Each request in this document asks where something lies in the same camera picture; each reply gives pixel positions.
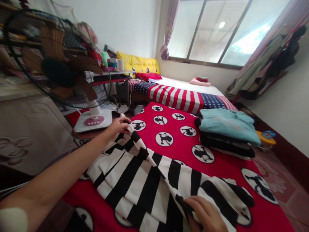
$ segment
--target yellow pillow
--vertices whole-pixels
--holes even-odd
[[[128,55],[117,52],[117,59],[124,61],[126,70],[135,70],[137,73],[157,73],[161,74],[159,61],[157,59],[143,58],[140,56]]]

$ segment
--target electric fan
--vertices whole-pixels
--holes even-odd
[[[100,108],[110,95],[111,78],[108,84],[94,82],[94,76],[102,75],[102,70],[87,53],[99,52],[69,20],[37,10],[21,10],[7,19],[3,32],[16,68],[36,87],[62,104],[90,109],[79,117],[76,132],[112,123],[111,110]],[[14,46],[12,33],[27,38],[21,48]]]

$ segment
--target fan grille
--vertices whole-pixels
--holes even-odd
[[[64,36],[52,33],[42,33],[42,28],[50,30],[60,30],[64,32]],[[12,37],[12,34],[21,34],[27,40],[20,40]],[[23,49],[21,46],[27,46],[30,50],[37,55],[39,60],[41,58],[48,58],[53,50],[58,50],[64,55],[62,59],[67,65],[70,60],[77,56],[87,56],[87,51],[93,49],[94,46],[91,42],[69,21],[60,19],[54,15],[36,11],[36,10],[21,10],[13,13],[6,21],[4,27],[4,37],[6,40],[6,49],[8,54],[11,55],[14,68],[19,70],[23,76],[29,78],[44,94],[52,99],[61,102],[62,104],[78,107],[78,108],[93,108],[101,105],[109,97],[111,84],[92,85],[94,76],[99,74],[94,68],[93,63],[83,62],[82,69],[75,71],[80,77],[84,78],[97,95],[97,99],[90,101],[88,96],[89,92],[80,85],[73,87],[73,93],[68,98],[60,97],[51,93],[51,90],[57,88],[44,75],[38,75],[29,68],[29,64],[25,65],[23,57]],[[59,54],[60,52],[52,51],[52,54]]]

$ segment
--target fan blade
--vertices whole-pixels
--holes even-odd
[[[96,92],[93,87],[82,77],[76,75],[76,84],[80,85],[85,91],[89,101],[96,100],[98,98]]]
[[[43,59],[34,54],[28,47],[23,47],[22,54],[23,61],[28,68],[30,68],[32,71],[37,71],[41,74],[43,73],[41,69],[41,63]]]
[[[91,71],[102,75],[102,69],[98,64],[98,61],[88,56],[72,56],[69,64],[78,72]]]
[[[66,99],[73,93],[73,88],[65,88],[58,86],[57,88],[52,89],[51,93]]]
[[[65,32],[50,29],[49,27],[41,27],[41,43],[49,58],[65,61],[63,54],[63,39]]]

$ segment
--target bedspread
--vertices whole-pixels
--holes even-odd
[[[195,119],[189,113],[151,102],[132,119],[132,125],[154,152],[208,176],[235,180],[248,191],[255,206],[250,207],[250,223],[238,221],[237,231],[293,231],[254,162],[202,146]],[[93,231],[137,231],[99,195],[87,175],[63,199]]]
[[[196,114],[200,109],[224,108],[237,110],[225,97],[178,89],[168,85],[130,80],[131,91],[140,93],[163,105]]]

